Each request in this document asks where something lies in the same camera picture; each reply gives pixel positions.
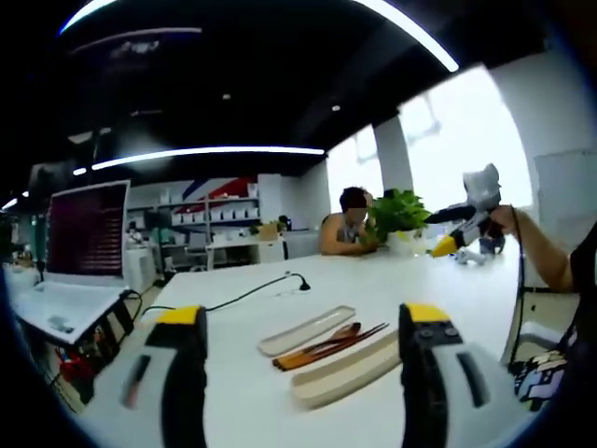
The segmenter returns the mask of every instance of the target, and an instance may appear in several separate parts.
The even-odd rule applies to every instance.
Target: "seated person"
[[[492,220],[504,233],[516,236],[527,259],[552,290],[580,296],[573,322],[554,350],[511,366],[519,399],[532,411],[548,405],[547,412],[541,414],[542,431],[546,428],[548,436],[554,424],[569,428],[564,420],[581,422],[584,409],[597,399],[597,223],[568,256],[527,214],[515,213],[516,220],[512,208],[501,206],[493,211]]]
[[[342,213],[328,215],[322,222],[319,250],[323,255],[363,255],[377,249],[377,242],[361,244],[367,207],[373,198],[364,189],[350,187],[340,196]]]

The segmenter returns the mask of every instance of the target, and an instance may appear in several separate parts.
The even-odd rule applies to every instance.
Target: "white cabinet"
[[[251,258],[255,264],[284,261],[284,242],[264,241],[251,247]]]
[[[151,288],[156,276],[151,248],[127,249],[124,257],[124,281],[130,289],[143,294]]]

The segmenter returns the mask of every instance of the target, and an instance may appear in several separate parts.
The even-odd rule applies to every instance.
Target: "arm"
[[[331,216],[324,222],[319,241],[319,251],[322,255],[363,255],[375,250],[372,245],[360,243],[343,243],[337,240],[340,228],[339,216]]]
[[[526,213],[516,210],[516,217],[521,235],[516,233],[516,223],[509,206],[498,207],[492,213],[492,219],[502,225],[506,233],[513,233],[519,243],[522,243],[529,260],[551,289],[572,291],[574,285],[568,255],[553,244]]]

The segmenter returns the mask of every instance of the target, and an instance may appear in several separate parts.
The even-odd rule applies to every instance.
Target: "beige case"
[[[355,313],[355,309],[350,306],[339,306],[314,319],[308,320],[293,329],[288,329],[275,336],[264,339],[257,345],[257,347],[264,355],[268,357],[277,357],[282,353],[297,348],[307,341],[324,334],[329,329],[333,329],[337,325],[353,317]]]
[[[292,393],[308,408],[325,406],[374,382],[400,364],[398,332],[358,352],[292,378]]]

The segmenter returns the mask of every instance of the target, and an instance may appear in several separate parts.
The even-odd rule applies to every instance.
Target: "hand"
[[[514,213],[516,213],[516,218],[519,221],[519,226],[521,222],[528,218],[528,215],[521,210],[517,210],[516,208],[512,208],[510,205],[500,205],[495,210],[492,211],[490,214],[490,218],[493,222],[502,226],[502,231],[506,234],[513,234],[516,237],[516,222],[514,220]]]
[[[369,237],[368,240],[363,244],[363,247],[367,253],[375,252],[380,247],[380,242],[377,241],[377,238]]]

